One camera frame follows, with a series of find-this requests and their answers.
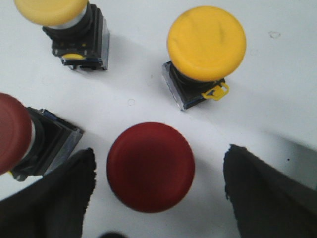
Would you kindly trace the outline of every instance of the yellow button cap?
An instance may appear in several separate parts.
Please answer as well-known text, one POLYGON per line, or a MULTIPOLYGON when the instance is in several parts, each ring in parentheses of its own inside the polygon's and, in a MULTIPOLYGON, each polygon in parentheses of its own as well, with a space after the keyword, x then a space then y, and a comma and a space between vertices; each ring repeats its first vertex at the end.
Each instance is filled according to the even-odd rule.
POLYGON ((232 73, 246 51, 239 21, 227 11, 200 6, 180 15, 167 39, 174 66, 197 81, 215 81, 232 73))
POLYGON ((88 0, 14 0, 20 13, 42 26, 65 24, 77 17, 88 0))

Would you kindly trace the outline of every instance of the mushroom push button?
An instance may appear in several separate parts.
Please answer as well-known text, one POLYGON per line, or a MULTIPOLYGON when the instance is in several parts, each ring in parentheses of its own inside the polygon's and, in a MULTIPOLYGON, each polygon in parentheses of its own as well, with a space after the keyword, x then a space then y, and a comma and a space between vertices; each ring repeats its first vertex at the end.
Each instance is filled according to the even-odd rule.
POLYGON ((63 65, 108 69, 109 30, 99 8, 87 0, 14 0, 28 20, 52 39, 53 55, 63 65))
POLYGON ((106 170, 119 200, 134 210, 153 213, 184 198, 194 178, 195 163, 189 144, 177 130, 147 122, 116 139, 106 170))
POLYGON ((45 175, 69 157, 82 135, 49 111, 25 108, 0 93, 0 175, 10 171, 18 181, 45 175))
POLYGON ((230 13, 200 6, 176 19, 167 48, 171 61, 163 65, 163 75, 180 109, 186 110, 229 92, 224 77, 242 62, 246 37, 230 13))

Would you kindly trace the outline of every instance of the white surface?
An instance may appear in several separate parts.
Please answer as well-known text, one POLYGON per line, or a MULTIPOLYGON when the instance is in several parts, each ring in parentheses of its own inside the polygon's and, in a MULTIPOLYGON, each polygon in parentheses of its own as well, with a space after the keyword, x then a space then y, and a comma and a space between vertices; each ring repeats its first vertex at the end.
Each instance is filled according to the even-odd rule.
MULTIPOLYGON (((75 151, 94 149, 97 187, 85 217, 84 238, 113 230, 130 238, 238 237, 222 175, 224 154, 231 143, 248 147, 296 180, 316 186, 316 163, 295 159, 292 148, 264 133, 317 149, 316 1, 91 3, 102 10, 111 33, 108 72, 63 67, 51 54, 51 41, 40 26, 23 19, 11 0, 2 1, 0 8, 0 91, 84 128, 75 151), (225 98, 181 112, 161 77, 161 65, 169 61, 166 37, 182 12, 205 4, 224 8, 240 20, 247 52, 241 66, 226 78, 231 91, 225 98), (145 121, 164 122, 179 130, 196 158, 188 195, 158 214, 135 212, 121 204, 105 173, 113 141, 128 127, 145 121)), ((32 182, 1 176, 0 199, 32 182)))

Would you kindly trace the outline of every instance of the red button cap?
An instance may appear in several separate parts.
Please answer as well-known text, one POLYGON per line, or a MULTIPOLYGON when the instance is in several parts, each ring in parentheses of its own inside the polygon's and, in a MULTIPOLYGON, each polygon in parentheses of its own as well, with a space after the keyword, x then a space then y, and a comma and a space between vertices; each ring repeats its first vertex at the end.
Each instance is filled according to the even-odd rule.
POLYGON ((188 192, 195 172, 192 150, 172 127, 147 122, 123 132, 107 161, 110 187, 125 205, 141 212, 160 212, 188 192))
POLYGON ((0 93, 0 175, 22 159, 31 137, 32 123, 28 111, 14 97, 0 93))

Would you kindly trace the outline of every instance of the black button base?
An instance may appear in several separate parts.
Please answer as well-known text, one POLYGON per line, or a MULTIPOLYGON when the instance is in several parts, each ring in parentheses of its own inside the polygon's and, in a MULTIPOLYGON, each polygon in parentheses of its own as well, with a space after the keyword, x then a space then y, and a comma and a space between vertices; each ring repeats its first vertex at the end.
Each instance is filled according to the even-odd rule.
POLYGON ((30 152, 12 170, 14 178, 45 175, 61 165, 75 148, 84 131, 45 109, 27 108, 35 126, 30 152))
POLYGON ((42 29, 52 39, 52 53, 54 56, 61 58, 63 65, 69 66, 71 69, 80 67, 85 71, 108 70, 110 33, 106 20, 104 20, 100 9, 96 5, 89 4, 89 9, 91 9, 92 22, 88 31, 86 28, 82 29, 85 32, 83 35, 80 32, 65 35, 65 31, 73 32, 72 28, 76 28, 77 25, 65 30, 52 31, 48 27, 42 29), (85 59, 65 59, 63 55, 66 54, 79 54, 85 59))
POLYGON ((194 81, 181 74, 171 61, 163 65, 163 76, 182 111, 204 101, 202 93, 225 83, 224 79, 213 82, 194 81))

